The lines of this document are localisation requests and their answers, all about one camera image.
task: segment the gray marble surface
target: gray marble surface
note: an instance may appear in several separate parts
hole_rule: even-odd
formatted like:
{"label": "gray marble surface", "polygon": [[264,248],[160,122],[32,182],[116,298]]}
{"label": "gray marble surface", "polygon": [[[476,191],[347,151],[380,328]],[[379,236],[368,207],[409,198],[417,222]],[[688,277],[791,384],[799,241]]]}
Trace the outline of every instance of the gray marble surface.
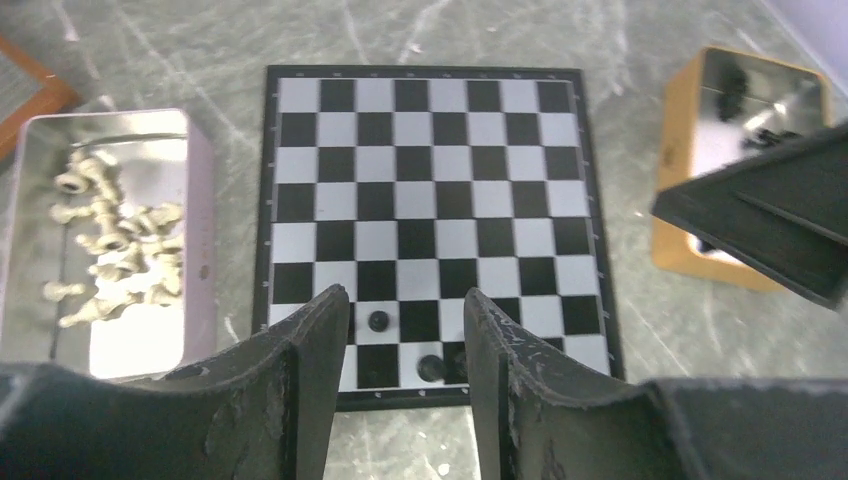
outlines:
{"label": "gray marble surface", "polygon": [[[551,66],[587,75],[628,379],[848,373],[848,314],[648,255],[670,76],[710,43],[812,66],[754,0],[2,0],[0,35],[87,98],[185,108],[214,139],[222,348],[249,331],[265,65]],[[338,414],[326,478],[474,478],[470,425],[466,408]]]}

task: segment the black chess piece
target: black chess piece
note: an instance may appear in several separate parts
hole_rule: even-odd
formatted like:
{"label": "black chess piece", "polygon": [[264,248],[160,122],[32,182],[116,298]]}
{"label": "black chess piece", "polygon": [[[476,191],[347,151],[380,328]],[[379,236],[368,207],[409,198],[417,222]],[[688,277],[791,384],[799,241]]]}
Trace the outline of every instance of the black chess piece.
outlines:
{"label": "black chess piece", "polygon": [[375,332],[385,332],[389,328],[389,314],[382,310],[372,312],[368,316],[368,328]]}
{"label": "black chess piece", "polygon": [[445,378],[445,362],[437,355],[425,355],[418,360],[418,376],[425,382]]}

